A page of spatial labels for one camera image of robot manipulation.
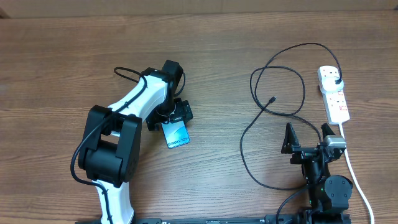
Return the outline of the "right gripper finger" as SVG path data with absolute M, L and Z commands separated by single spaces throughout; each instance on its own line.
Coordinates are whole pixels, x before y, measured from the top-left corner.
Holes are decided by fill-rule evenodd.
M 333 130 L 330 128 L 328 123 L 324 123 L 321 125 L 321 129 L 322 129 L 322 136 L 323 139 L 325 139 L 327 136 L 329 135 L 335 135 L 335 133 L 333 132 Z
M 285 138 L 282 144 L 282 154 L 293 154 L 300 148 L 300 143 L 292 123 L 286 124 Z

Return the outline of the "Samsung Galaxy smartphone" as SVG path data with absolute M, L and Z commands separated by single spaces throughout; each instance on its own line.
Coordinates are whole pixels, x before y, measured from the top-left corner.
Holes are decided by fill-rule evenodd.
M 173 149 L 190 142 L 190 136 L 183 121 L 162 124 L 162 129 L 169 149 Z

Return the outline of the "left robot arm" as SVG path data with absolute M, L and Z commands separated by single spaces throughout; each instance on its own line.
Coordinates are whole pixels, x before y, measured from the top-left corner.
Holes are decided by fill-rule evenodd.
M 95 105 L 88 113 L 81 143 L 70 163 L 72 177 L 97 189 L 102 216 L 97 223 L 134 223 L 129 183 L 138 165 L 142 125 L 162 130 L 167 147 L 190 142 L 186 123 L 193 118 L 187 100 L 179 98 L 186 74 L 166 60 L 158 70 L 138 73 L 136 86 L 119 101 Z

